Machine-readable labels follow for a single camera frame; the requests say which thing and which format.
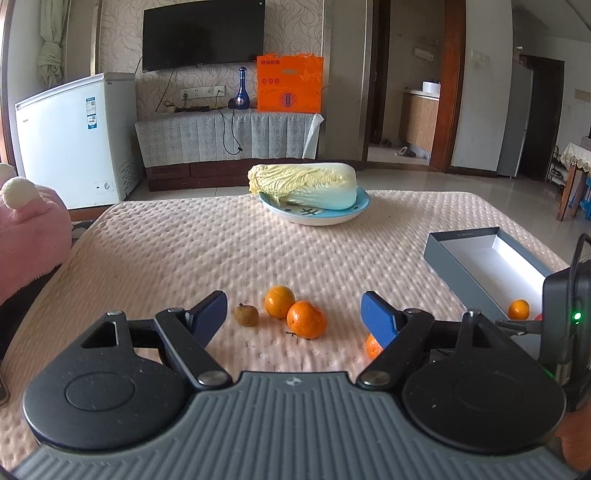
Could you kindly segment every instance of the gray refrigerator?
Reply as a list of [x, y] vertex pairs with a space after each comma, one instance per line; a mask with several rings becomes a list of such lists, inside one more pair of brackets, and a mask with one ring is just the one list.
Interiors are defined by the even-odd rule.
[[497, 174], [505, 177], [515, 177], [519, 170], [527, 124], [530, 119], [533, 80], [534, 72], [532, 70], [518, 63], [513, 64], [505, 136], [503, 137], [499, 164], [496, 168]]

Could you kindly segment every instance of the refrigerator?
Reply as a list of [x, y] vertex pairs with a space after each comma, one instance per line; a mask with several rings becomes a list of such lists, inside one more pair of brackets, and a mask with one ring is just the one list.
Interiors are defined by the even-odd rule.
[[25, 177], [54, 189], [68, 210], [125, 199], [143, 177], [134, 157], [135, 75], [100, 73], [16, 105]]
[[505, 136], [496, 168], [498, 175], [516, 177], [530, 119], [531, 91], [534, 72], [523, 65], [513, 63], [509, 108], [505, 124]]

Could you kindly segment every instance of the blue stool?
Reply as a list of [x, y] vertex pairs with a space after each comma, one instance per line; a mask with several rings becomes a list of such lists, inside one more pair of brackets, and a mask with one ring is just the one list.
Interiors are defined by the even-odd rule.
[[[583, 192], [583, 197], [579, 202], [579, 207], [585, 212], [585, 218], [587, 220], [591, 220], [591, 177], [587, 176], [587, 180], [585, 181], [585, 191]], [[569, 201], [569, 207], [573, 207], [574, 196]]]

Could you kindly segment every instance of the gray tablecloth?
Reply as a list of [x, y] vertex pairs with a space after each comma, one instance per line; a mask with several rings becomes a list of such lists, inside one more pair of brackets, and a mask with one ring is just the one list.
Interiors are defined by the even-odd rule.
[[156, 167], [240, 158], [315, 158], [323, 120], [317, 113], [221, 109], [167, 114], [138, 122], [135, 130], [144, 166]]

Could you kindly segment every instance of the pink plush toy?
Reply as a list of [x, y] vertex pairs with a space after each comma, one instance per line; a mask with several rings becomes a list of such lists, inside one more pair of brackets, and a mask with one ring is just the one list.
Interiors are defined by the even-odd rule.
[[57, 193], [0, 163], [0, 305], [64, 263], [72, 221]]

